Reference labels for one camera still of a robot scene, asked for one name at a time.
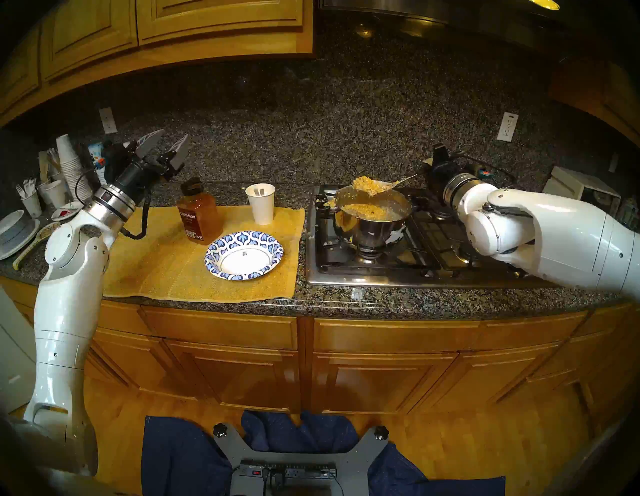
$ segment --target black bottle cap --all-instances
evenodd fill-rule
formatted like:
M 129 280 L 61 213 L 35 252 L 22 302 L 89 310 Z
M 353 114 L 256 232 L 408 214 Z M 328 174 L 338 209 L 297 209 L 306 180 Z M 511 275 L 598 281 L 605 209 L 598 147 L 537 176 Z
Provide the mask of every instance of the black bottle cap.
M 192 177 L 180 185 L 184 196 L 193 196 L 202 193 L 202 185 L 199 177 Z

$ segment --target bottle label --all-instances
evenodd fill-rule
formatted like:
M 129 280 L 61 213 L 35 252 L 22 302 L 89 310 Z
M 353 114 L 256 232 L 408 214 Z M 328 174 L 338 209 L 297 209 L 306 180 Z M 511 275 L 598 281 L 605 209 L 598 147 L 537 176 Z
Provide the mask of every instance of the bottle label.
M 200 229 L 200 224 L 198 224 L 198 218 L 196 214 L 191 212 L 190 210 L 181 209 L 178 207 L 178 211 L 180 212 L 180 218 L 182 219 L 182 223 L 184 224 L 184 231 L 190 238 L 199 239 L 200 241 L 204 241 L 202 237 L 202 230 Z

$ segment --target granite backsplash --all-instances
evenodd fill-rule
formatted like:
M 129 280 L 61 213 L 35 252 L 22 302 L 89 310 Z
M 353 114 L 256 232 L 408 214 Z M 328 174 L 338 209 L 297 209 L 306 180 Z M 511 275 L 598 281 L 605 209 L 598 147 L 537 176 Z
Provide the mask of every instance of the granite backsplash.
M 408 175 L 441 141 L 508 169 L 523 189 L 540 191 L 559 165 L 594 173 L 624 195 L 635 192 L 628 178 L 640 164 L 638 150 L 603 122 L 549 99 L 553 61 L 512 45 L 480 51 L 382 25 L 364 39 L 357 19 L 320 12 L 315 59 L 174 66 L 61 95 L 10 125 L 23 138 L 0 136 L 3 189 L 14 176 L 34 175 L 37 148 L 53 146 L 59 134 L 104 140 L 98 109 L 110 106 L 114 141 L 163 127 L 166 149 L 183 133 L 192 136 L 177 180 L 391 180 Z M 505 111 L 520 115 L 511 143 L 495 139 Z M 610 174 L 614 151 L 620 163 Z

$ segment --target yellow towel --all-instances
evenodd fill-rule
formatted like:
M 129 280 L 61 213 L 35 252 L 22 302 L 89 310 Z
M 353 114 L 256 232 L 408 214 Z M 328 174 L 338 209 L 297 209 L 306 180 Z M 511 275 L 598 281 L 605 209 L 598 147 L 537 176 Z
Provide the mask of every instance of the yellow towel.
M 125 225 L 140 232 L 142 209 Z M 140 240 L 120 234 L 111 249 L 104 275 L 104 295 L 112 298 L 146 296 L 155 300 L 240 303 L 293 296 L 298 249 L 305 211 L 276 207 L 273 222 L 260 226 L 251 207 L 218 207 L 224 218 L 222 234 L 258 230 L 271 234 L 284 248 L 284 257 L 271 272 L 248 281 L 227 281 L 204 266 L 207 247 L 192 243 L 184 233 L 176 207 L 149 209 L 147 235 Z

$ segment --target food on spatula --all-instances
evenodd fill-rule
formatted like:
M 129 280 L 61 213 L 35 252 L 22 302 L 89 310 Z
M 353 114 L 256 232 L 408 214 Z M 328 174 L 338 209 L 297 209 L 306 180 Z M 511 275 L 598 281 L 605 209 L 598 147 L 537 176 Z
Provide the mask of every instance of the food on spatula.
M 369 196 L 373 196 L 386 191 L 388 188 L 382 186 L 381 184 L 378 184 L 375 180 L 364 175 L 353 180 L 353 189 L 363 191 Z

